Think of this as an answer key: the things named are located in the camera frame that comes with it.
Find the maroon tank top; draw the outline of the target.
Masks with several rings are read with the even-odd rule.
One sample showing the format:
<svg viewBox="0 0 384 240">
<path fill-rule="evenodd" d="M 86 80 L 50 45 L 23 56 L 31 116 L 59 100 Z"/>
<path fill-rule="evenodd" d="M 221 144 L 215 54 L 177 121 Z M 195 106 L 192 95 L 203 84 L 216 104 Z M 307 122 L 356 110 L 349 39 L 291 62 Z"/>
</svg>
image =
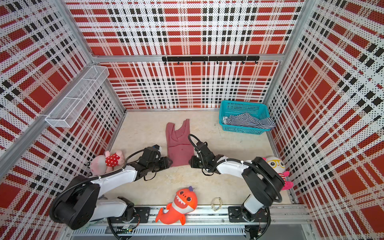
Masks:
<svg viewBox="0 0 384 240">
<path fill-rule="evenodd" d="M 175 124 L 167 123 L 166 139 L 168 158 L 173 162 L 172 167 L 185 166 L 194 155 L 194 147 L 188 139 L 190 134 L 190 120 L 183 121 L 182 126 L 176 130 Z"/>
</svg>

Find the striped black white tank top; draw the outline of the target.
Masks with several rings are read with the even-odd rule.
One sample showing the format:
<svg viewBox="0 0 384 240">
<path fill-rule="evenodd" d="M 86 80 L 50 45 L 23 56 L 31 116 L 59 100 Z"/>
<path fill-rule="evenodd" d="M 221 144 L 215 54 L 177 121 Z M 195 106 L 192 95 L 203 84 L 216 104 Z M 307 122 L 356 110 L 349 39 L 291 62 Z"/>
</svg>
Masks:
<svg viewBox="0 0 384 240">
<path fill-rule="evenodd" d="M 263 130 L 271 130 L 276 127 L 276 124 L 272 118 L 265 118 L 260 120 L 251 116 L 249 113 L 223 117 L 223 123 L 230 126 L 256 128 Z"/>
</svg>

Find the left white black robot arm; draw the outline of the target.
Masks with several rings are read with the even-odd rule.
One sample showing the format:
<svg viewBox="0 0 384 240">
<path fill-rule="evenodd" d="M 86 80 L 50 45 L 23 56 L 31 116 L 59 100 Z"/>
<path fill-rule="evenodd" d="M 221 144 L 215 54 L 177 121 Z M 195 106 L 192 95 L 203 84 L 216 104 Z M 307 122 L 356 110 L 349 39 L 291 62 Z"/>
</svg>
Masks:
<svg viewBox="0 0 384 240">
<path fill-rule="evenodd" d="M 137 216 L 134 203 L 124 197 L 107 199 L 105 194 L 121 185 L 145 179 L 148 173 L 169 169 L 173 161 L 163 157 L 161 151 L 158 145 L 146 147 L 138 151 L 140 157 L 136 161 L 126 158 L 118 170 L 91 178 L 75 177 L 53 200 L 49 212 L 51 220 L 72 230 L 102 219 L 132 221 Z"/>
</svg>

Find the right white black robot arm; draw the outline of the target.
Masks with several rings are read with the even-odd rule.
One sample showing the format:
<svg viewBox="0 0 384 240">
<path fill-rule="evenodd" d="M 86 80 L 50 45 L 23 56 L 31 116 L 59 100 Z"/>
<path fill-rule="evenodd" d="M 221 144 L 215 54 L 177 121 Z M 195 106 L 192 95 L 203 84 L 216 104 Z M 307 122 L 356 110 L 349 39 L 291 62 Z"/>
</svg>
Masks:
<svg viewBox="0 0 384 240">
<path fill-rule="evenodd" d="M 257 215 L 265 213 L 270 218 L 269 207 L 281 203 L 281 191 L 285 185 L 283 178 L 261 157 L 251 161 L 241 161 L 223 155 L 215 155 L 208 143 L 189 134 L 188 140 L 194 147 L 196 156 L 189 160 L 194 169 L 201 169 L 205 176 L 231 175 L 243 179 L 251 194 L 241 205 L 236 218 L 254 222 Z"/>
</svg>

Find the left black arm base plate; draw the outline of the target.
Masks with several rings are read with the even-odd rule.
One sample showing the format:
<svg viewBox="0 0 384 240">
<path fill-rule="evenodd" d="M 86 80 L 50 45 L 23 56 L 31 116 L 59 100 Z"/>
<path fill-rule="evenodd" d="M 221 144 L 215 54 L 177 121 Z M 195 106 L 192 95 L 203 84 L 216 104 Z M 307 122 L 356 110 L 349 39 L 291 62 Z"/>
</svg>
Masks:
<svg viewBox="0 0 384 240">
<path fill-rule="evenodd" d="M 110 217 L 112 224 L 137 224 L 147 223 L 150 216 L 150 207 L 132 207 L 127 208 L 122 216 Z"/>
</svg>

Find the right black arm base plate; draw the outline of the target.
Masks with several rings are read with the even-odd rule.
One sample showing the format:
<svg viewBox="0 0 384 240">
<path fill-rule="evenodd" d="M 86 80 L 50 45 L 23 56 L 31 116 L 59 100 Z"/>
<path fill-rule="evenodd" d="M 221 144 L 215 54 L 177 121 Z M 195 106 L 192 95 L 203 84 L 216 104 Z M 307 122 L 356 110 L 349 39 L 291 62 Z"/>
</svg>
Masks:
<svg viewBox="0 0 384 240">
<path fill-rule="evenodd" d="M 252 214 L 243 206 L 228 207 L 228 215 L 231 223 L 266 223 L 269 219 L 266 209 L 260 208 Z"/>
</svg>

